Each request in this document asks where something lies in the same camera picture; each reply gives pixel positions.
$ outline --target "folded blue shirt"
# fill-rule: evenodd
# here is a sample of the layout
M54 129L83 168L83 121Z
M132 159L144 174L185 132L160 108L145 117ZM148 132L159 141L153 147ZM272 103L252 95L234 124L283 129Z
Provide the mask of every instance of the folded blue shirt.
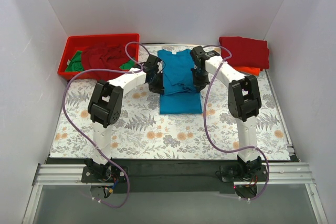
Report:
M160 95L160 114L201 113L201 96L194 87L191 72L194 61L190 50L186 49L175 55L170 51L159 50L157 56L165 63L164 95Z

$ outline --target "red plastic basket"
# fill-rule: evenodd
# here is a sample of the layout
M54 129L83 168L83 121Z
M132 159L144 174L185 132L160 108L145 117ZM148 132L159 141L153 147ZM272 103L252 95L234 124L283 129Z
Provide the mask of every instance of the red plastic basket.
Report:
M140 41L139 34L108 34L108 35L90 35L90 36L71 36L68 38L67 43L65 45L65 49L63 52L63 56L61 62L58 67L57 73L65 78L66 80L70 80L79 72L65 72L68 67L68 60L71 60L75 55L76 51L83 51L87 47L94 46L98 43L106 43L108 46L115 45L126 45L131 41ZM136 60L138 60L139 54L139 45L132 44L128 47L128 52L130 56L133 56ZM92 79L90 73L82 74L79 79Z

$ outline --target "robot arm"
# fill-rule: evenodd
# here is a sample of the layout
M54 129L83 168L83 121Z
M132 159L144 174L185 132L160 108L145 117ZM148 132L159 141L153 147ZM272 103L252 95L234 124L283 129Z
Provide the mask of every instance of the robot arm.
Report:
M93 121L93 141L104 155L110 156L112 125L120 117L123 96L145 83L148 83L151 92L163 94L160 62L157 56L149 55L147 61L142 63L143 71L123 74L108 82L97 82L89 102L88 112ZM97 150L93 150L91 158L97 164L107 163L107 160Z
M200 91L209 83L207 74L215 74L223 59L215 51L205 52L201 46L195 47L191 55L196 66L193 69L194 83ZM228 108L236 119L239 147L257 146L256 116L261 108L257 78L245 76L227 63L222 65L217 78L228 88ZM244 166L261 166L259 153L254 149L239 151L239 160Z

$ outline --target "table surface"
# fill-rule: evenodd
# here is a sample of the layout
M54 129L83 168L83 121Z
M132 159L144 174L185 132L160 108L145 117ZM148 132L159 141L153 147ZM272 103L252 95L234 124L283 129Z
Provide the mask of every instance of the table surface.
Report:
M151 54L161 49L182 51L192 46L147 46ZM143 48L139 60L146 61ZM66 108L79 128L93 137L93 127L87 106L95 80L76 80L70 87ZM272 94L267 75L258 77L262 107L257 118L258 146L270 160L290 160L287 136ZM202 106L207 88L201 91ZM208 142L201 114L159 115L159 95L149 92L144 84L123 97L121 116L111 135L112 158L172 158L172 159L236 159L237 154L225 154L213 149ZM207 105L207 124L215 144L222 149L239 148L234 118L227 108L227 88L214 82ZM86 141L67 121L59 117L50 149L51 158L86 158L92 152Z

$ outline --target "white panel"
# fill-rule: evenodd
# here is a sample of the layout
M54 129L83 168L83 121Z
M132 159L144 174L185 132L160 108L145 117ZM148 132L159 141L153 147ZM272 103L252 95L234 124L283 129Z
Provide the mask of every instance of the white panel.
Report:
M139 33L145 42L263 39L283 0L49 0L69 36Z
M0 222L21 223L60 111L67 36L48 0L0 0L0 27Z
M336 223L335 18L335 0L285 0L266 36L294 148L311 165L329 223Z

